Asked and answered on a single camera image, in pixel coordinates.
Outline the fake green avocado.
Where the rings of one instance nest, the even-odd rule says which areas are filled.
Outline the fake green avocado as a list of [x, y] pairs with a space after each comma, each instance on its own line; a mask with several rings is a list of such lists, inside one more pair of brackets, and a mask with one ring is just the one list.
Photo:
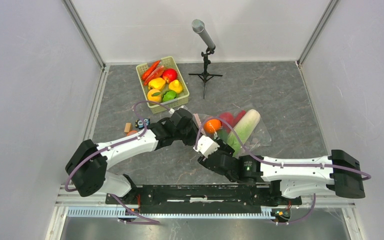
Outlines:
[[225, 143], [228, 142], [228, 136], [229, 136], [229, 133], [227, 130], [225, 129], [220, 129], [216, 132], [216, 135], [217, 135], [217, 138], [223, 140]]

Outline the clear zip top bag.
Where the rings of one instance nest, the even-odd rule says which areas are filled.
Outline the clear zip top bag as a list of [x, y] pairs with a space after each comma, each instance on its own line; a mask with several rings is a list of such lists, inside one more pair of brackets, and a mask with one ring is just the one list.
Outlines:
[[236, 106], [221, 111], [215, 115], [193, 114], [193, 120], [200, 127], [201, 134], [212, 138], [221, 139], [233, 148], [234, 157], [246, 155], [243, 146], [256, 154], [257, 149], [270, 146], [272, 138], [262, 120], [261, 114], [250, 103], [243, 107]]

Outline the fake napa cabbage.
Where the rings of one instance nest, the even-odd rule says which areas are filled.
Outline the fake napa cabbage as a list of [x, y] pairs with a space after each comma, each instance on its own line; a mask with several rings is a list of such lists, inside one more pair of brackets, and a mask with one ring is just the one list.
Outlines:
[[241, 153], [242, 145], [240, 142], [246, 143], [260, 120], [260, 113], [255, 109], [250, 109], [229, 133], [227, 144], [233, 149], [234, 157]]

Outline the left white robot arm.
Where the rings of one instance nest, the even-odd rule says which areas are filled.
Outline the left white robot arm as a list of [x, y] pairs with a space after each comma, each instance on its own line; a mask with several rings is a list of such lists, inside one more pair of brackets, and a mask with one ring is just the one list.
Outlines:
[[104, 143], [84, 140], [65, 166], [68, 179], [64, 188], [67, 192], [78, 192], [81, 197], [96, 192], [114, 194], [125, 204], [131, 204], [137, 198], [137, 190], [126, 176], [108, 170], [124, 160], [168, 147], [175, 141], [193, 146], [197, 135], [193, 114], [179, 108], [171, 116], [133, 135]]

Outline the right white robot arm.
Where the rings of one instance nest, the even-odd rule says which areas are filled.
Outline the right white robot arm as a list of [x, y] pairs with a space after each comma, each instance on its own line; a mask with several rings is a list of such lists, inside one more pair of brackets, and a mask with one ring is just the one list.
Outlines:
[[365, 198], [360, 163], [350, 154], [334, 149], [330, 155], [285, 159], [243, 155], [234, 157], [226, 146], [199, 146], [198, 162], [230, 182], [268, 183], [269, 199], [282, 204], [305, 195], [335, 193], [347, 199]]

